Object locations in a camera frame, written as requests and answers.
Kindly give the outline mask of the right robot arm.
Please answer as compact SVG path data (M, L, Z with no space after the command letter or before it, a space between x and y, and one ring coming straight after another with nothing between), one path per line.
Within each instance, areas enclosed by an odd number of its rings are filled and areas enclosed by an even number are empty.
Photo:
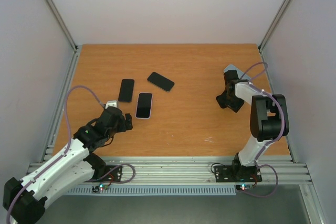
M236 70L224 72L225 90L216 97L222 109L238 112L247 103L250 111L251 136L230 165L218 165L213 173L217 182L261 182L257 161L265 151L289 133L286 98L255 87L249 80L238 76Z

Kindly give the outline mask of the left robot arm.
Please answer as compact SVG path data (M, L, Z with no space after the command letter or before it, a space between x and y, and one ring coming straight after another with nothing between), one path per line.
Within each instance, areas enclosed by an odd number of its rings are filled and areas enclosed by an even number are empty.
M22 179L11 178L4 185L6 223L36 223L60 196L85 182L121 184L122 166L108 166L94 152L112 143L114 135L133 128L132 116L113 106L80 127L55 156Z

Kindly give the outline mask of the black phone case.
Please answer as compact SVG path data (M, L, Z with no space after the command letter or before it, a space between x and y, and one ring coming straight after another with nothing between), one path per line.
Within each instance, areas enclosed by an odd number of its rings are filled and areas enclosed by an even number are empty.
M227 108L227 99L226 99L226 94L221 94L216 97L216 101L220 108L225 109Z

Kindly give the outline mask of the light blue phone case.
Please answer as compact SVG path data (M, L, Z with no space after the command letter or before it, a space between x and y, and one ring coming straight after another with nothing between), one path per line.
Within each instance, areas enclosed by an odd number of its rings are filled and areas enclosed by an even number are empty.
M229 64L228 66L226 66L223 70L223 73L229 71L229 70L236 70L237 71L237 74L238 74L238 78L240 79L241 77L243 77L243 79L247 79L247 80L250 80L251 77L248 75L248 74L244 74L243 71L241 71L238 67L236 67L235 65L233 64Z

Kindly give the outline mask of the black phone far left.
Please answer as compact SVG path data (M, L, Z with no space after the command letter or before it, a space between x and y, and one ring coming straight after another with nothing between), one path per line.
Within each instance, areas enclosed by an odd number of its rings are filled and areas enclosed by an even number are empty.
M122 79L118 96L119 102L130 103L133 97L134 79Z

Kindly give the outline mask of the black phone under stack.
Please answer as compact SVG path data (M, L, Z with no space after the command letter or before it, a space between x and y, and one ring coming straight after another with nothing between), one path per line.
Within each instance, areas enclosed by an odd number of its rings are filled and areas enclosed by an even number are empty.
M152 72L147 81L166 92L170 92L175 85L173 81L157 72Z

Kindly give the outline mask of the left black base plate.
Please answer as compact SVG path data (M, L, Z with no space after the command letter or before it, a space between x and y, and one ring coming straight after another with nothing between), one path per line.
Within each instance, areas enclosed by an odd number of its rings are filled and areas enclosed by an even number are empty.
M101 179L102 182L110 182L113 179L113 182L119 183L122 178L122 166L107 165L103 172L103 175L105 174L106 176Z

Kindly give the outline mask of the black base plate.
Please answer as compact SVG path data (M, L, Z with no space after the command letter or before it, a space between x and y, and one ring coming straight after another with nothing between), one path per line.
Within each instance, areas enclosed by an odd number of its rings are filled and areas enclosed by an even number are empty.
M105 174L106 176L101 179L102 182L110 182L113 179L113 182L119 183L122 178L122 166L107 165L103 172L103 175Z
M256 166L218 165L214 167L215 180L218 183L252 183L262 182L260 169Z

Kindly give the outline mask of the aluminium front frame rails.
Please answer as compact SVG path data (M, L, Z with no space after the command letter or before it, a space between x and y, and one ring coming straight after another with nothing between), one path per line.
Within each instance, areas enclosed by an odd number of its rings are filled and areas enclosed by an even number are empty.
M214 184L213 163L231 164L232 156L103 156L107 165L131 164L133 185ZM278 174L280 185L312 184L306 164L295 163L289 155L266 155L258 165L269 164Z

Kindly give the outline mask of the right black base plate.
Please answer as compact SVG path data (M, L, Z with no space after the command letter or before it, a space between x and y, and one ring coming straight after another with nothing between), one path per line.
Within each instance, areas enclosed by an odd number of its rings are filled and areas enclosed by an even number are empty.
M214 167L215 180L218 183L252 183L262 182L260 169L256 166L218 165Z

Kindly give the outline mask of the left aluminium corner post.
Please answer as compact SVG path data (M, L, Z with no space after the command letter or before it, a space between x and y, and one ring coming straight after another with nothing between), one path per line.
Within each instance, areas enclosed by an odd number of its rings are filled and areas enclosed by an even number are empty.
M54 18L56 19L58 25L60 26L63 34L66 36L71 48L73 49L74 52L77 51L78 46L76 45L68 27L66 26L60 12L58 11L58 8L56 7L56 4L54 3L53 0L45 0L49 9L51 10Z

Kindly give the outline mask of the aluminium corner post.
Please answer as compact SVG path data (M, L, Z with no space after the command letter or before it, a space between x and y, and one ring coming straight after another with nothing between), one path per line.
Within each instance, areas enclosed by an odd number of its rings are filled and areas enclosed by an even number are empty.
M60 12L58 11L58 8L56 7L56 4L54 3L53 0L45 0L49 9L51 10L54 18L56 19L58 25L60 26L63 34L66 36L71 48L73 49L74 52L77 51L78 46L76 45L68 27L66 26Z
M259 50L260 54L262 54L262 51L264 50L264 48L268 44L270 38L272 37L273 33L275 32L277 26L280 24L282 18L284 17L284 15L285 15L285 13L286 13L287 9L289 8L292 1L293 0L283 0L281 2L278 11L275 14L275 17L273 18L270 26L268 27L263 39L261 40L261 42L258 46L258 50Z

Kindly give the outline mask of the right aluminium corner post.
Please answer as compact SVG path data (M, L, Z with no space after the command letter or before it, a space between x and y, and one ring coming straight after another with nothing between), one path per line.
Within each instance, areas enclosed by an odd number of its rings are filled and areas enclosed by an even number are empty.
M281 2L278 11L275 14L275 17L273 18L270 26L268 27L263 39L261 40L261 42L258 46L258 50L259 50L260 54L262 54L262 51L264 50L264 48L268 44L270 38L272 37L273 33L275 32L277 26L280 24L282 18L284 17L284 15L285 15L285 13L286 13L287 9L289 8L292 1L293 0L283 0Z

